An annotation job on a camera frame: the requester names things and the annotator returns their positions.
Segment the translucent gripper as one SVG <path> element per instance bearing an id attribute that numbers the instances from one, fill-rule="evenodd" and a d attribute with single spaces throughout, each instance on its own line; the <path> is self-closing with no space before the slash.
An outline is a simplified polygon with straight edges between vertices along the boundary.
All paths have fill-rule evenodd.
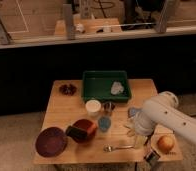
<path id="1" fill-rule="evenodd" d="M 128 128 L 127 136 L 132 138 L 133 147 L 135 149 L 142 148 L 147 141 L 147 137 L 135 132 L 134 119 L 128 118 L 125 127 Z"/>

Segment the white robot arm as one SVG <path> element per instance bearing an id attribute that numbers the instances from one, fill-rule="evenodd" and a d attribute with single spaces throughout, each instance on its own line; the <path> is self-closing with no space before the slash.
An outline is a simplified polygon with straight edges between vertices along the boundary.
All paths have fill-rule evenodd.
<path id="1" fill-rule="evenodd" d="M 134 119 L 133 128 L 139 135 L 151 135 L 160 124 L 196 144 L 196 119 L 179 111 L 178 106 L 177 96 L 164 91 L 145 100 L 141 108 L 130 107 L 128 116 Z"/>

